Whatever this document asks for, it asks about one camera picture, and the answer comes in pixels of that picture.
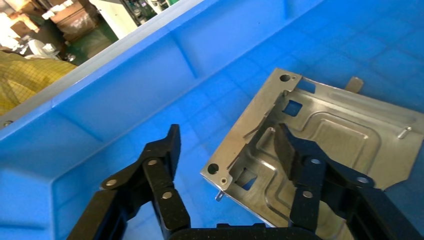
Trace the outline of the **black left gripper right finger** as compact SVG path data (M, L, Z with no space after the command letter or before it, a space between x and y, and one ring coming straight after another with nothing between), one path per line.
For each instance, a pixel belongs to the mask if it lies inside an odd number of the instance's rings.
M316 142L297 138L280 124L274 150L295 186L288 225L302 229L308 239L317 238L321 203L345 221L355 240L422 239L371 177L332 160Z

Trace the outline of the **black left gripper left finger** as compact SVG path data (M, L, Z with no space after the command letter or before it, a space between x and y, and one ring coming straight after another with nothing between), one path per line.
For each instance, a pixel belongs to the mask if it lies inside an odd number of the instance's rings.
M134 163L101 183L67 238L121 240L128 221L148 203L164 239L190 228L190 216L174 185L180 153L180 127L171 124L166 137L147 143Z

